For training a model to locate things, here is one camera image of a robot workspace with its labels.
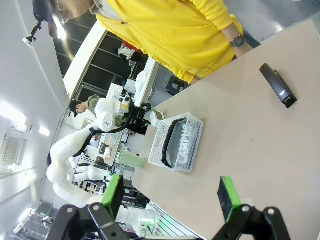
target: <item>white desk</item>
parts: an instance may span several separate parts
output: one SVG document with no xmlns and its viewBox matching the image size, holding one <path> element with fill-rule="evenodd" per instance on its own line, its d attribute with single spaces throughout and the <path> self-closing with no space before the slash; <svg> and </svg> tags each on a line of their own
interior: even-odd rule
<svg viewBox="0 0 320 240">
<path fill-rule="evenodd" d="M 133 98 L 134 105 L 140 107 L 141 103 L 147 103 L 156 81 L 157 73 L 160 67 L 160 63 L 152 59 L 148 58 L 146 65 L 144 67 L 144 71 L 146 71 L 147 79 L 143 84 L 143 87 L 139 94 L 136 94 Z"/>
<path fill-rule="evenodd" d="M 277 69 L 297 97 L 289 109 L 259 69 Z M 220 176 L 259 210 L 278 207 L 292 240 L 320 232 L 320 40 L 312 21 L 262 46 L 157 107 L 167 118 L 191 112 L 204 121 L 191 173 L 147 163 L 132 184 L 178 221 L 212 239 L 224 224 Z M 148 158 L 156 129 L 141 153 Z"/>
</svg>

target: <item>red cloth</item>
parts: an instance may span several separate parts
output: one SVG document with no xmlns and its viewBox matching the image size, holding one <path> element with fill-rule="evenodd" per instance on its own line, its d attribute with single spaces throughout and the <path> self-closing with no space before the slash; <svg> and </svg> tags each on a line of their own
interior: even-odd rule
<svg viewBox="0 0 320 240">
<path fill-rule="evenodd" d="M 130 50 L 135 50 L 137 53 L 142 53 L 142 51 L 140 49 L 138 49 L 135 46 L 131 45 L 127 41 L 123 41 L 123 45 L 125 45 Z"/>
</svg>

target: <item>plastic basket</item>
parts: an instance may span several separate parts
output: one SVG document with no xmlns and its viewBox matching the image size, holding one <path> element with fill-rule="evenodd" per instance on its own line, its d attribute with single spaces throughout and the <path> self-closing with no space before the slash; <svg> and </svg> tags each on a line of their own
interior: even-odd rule
<svg viewBox="0 0 320 240">
<path fill-rule="evenodd" d="M 173 168 L 162 162 L 162 148 L 171 123 L 176 119 L 186 118 L 185 129 L 182 132 L 180 147 Z M 173 171 L 191 172 L 195 163 L 201 132 L 204 122 L 187 112 L 185 114 L 162 120 L 156 132 L 148 162 Z"/>
</svg>

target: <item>screw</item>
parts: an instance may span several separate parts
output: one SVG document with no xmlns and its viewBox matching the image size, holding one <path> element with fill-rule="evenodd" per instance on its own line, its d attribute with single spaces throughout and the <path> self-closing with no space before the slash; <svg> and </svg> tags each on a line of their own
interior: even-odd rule
<svg viewBox="0 0 320 240">
<path fill-rule="evenodd" d="M 93 210 L 98 211 L 99 209 L 100 209 L 100 207 L 98 205 L 93 206 Z"/>
<path fill-rule="evenodd" d="M 272 208 L 270 208 L 270 209 L 268 210 L 268 214 L 270 214 L 270 215 L 275 214 L 275 210 L 273 210 Z"/>
<path fill-rule="evenodd" d="M 244 206 L 243 208 L 242 208 L 242 212 L 249 212 L 249 210 L 250 210 L 250 207 L 248 207 L 248 206 Z"/>
</svg>

